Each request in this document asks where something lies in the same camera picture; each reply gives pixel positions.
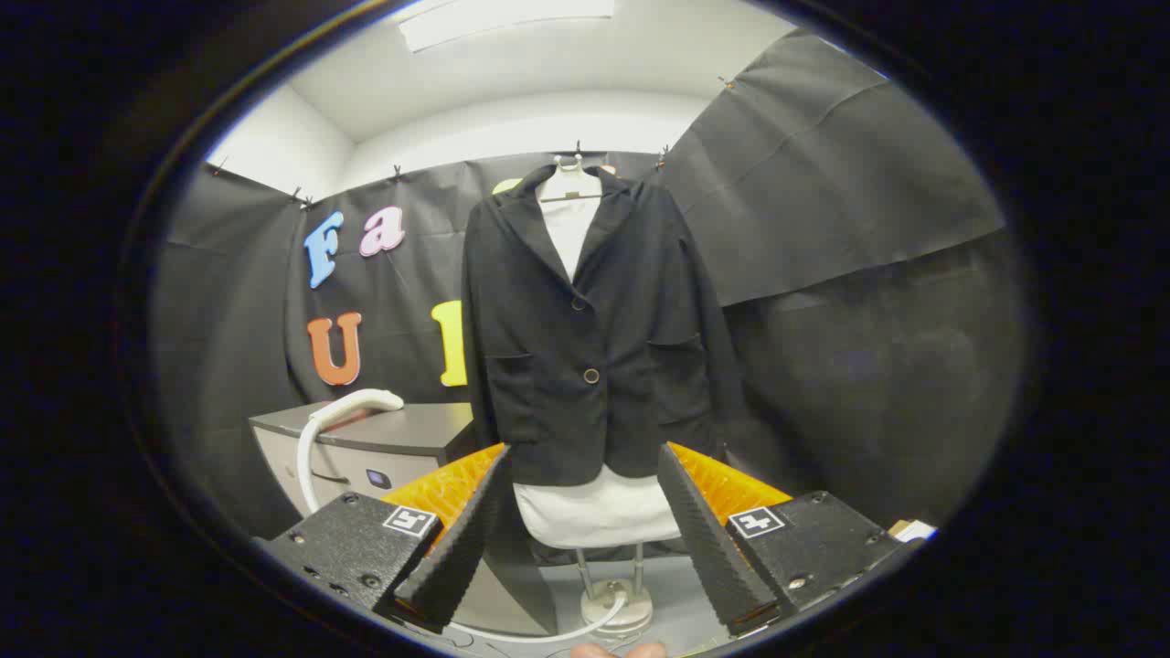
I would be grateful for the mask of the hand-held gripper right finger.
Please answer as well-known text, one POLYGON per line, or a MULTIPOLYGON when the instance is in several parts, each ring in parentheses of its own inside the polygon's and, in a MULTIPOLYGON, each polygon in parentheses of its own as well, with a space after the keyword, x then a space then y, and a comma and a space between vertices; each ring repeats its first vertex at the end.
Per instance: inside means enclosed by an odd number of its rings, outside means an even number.
POLYGON ((677 444, 661 446, 658 480, 732 636, 841 599, 915 551, 828 492, 792 496, 677 444))

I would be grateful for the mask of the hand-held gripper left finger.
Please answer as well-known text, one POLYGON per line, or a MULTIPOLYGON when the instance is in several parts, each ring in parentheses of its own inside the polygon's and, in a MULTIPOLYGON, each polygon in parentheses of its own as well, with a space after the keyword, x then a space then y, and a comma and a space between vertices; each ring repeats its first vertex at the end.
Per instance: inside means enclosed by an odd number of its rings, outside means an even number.
POLYGON ((438 632, 484 556, 509 462, 496 444, 384 496, 346 492, 256 544, 330 599, 438 632))

